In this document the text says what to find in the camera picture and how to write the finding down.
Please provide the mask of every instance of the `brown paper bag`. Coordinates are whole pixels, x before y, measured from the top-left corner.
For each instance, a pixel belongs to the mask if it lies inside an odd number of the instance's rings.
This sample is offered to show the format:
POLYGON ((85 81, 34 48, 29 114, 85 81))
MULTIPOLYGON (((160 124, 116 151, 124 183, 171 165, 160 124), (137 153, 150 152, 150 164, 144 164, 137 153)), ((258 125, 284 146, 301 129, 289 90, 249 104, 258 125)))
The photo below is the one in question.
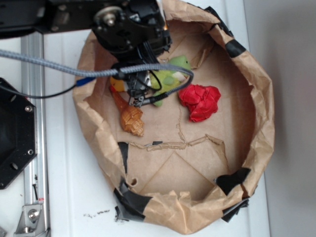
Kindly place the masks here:
MULTIPOLYGON (((118 200, 118 216, 191 234, 253 195, 274 149, 273 87, 213 14, 178 0, 164 1, 164 10, 173 44, 160 59, 185 54, 193 84, 219 88, 217 113, 189 122, 187 108, 172 94, 162 107, 141 108, 145 135, 136 137, 120 126, 108 78, 77 87, 73 98, 118 200), (145 146, 154 141, 163 143, 145 146)), ((115 62, 91 33, 78 68, 105 70, 115 62)))

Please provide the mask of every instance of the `metal extrusion frame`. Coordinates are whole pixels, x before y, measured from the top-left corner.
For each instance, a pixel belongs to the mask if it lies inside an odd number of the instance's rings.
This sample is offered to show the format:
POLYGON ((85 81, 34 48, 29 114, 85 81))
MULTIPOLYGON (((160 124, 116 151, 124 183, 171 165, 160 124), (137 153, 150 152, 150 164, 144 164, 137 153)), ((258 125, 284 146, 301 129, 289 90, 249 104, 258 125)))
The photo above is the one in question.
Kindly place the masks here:
MULTIPOLYGON (((21 52, 27 55, 43 57, 43 36, 34 33, 21 39, 21 52)), ((44 68, 22 63, 22 92, 30 95, 44 95, 44 68)), ((48 177, 46 157, 45 101, 29 99, 36 108, 35 134, 37 157, 24 169, 24 197, 16 237, 50 236, 48 177)))

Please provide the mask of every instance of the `green plush toy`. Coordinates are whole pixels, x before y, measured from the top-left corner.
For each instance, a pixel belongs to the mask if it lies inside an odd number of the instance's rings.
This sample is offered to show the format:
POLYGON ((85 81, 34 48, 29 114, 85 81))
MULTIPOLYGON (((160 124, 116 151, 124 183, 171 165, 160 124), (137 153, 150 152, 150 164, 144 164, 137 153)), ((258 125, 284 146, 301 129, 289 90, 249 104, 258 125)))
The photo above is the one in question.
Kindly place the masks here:
MULTIPOLYGON (((185 55, 174 57, 170 59, 168 63, 191 70, 191 65, 185 55)), ((186 74, 176 71, 158 71, 154 73, 161 82, 162 86, 162 89, 157 91, 154 96, 160 95, 173 88, 176 88, 188 77, 186 74)), ((153 75, 150 75, 150 80, 153 88, 159 88, 159 84, 153 75)), ((161 106, 162 100, 155 102, 154 105, 161 106)))

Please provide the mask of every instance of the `screw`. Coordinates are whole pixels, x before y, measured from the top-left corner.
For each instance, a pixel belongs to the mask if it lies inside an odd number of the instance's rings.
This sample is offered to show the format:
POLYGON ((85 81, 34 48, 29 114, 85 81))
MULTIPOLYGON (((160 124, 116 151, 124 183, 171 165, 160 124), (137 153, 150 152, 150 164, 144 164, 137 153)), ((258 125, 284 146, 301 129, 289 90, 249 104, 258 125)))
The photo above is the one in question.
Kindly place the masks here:
POLYGON ((53 26, 52 28, 51 28, 51 31, 58 31, 59 30, 59 27, 58 26, 53 26))
POLYGON ((116 17, 113 13, 108 13, 103 17, 104 23, 108 26, 113 26, 115 24, 116 17))
POLYGON ((32 106, 27 106, 27 107, 25 107, 25 111, 26 112, 32 112, 33 111, 33 108, 32 108, 32 106))
POLYGON ((66 5, 60 5, 60 6, 58 7, 58 9, 61 10, 61 11, 64 11, 64 10, 67 9, 67 6, 66 6, 66 5))
POLYGON ((22 233, 29 233, 29 232, 31 232, 31 227, 29 226, 24 227, 22 230, 22 233))
POLYGON ((32 210, 29 211, 29 218, 30 218, 31 220, 35 220, 35 219, 38 218, 39 216, 40 216, 40 213, 39 213, 37 210, 32 209, 32 210))

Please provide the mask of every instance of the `red plastic toy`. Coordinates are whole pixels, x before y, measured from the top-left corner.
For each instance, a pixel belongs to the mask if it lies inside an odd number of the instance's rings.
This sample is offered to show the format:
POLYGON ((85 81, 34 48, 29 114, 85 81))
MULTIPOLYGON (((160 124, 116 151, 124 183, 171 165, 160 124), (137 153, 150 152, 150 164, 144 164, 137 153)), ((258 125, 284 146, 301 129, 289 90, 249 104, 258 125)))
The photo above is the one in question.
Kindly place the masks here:
POLYGON ((218 109, 217 101, 221 97, 219 90, 213 86, 189 85, 179 91, 183 106, 190 111, 189 120, 201 122, 208 119, 218 109))

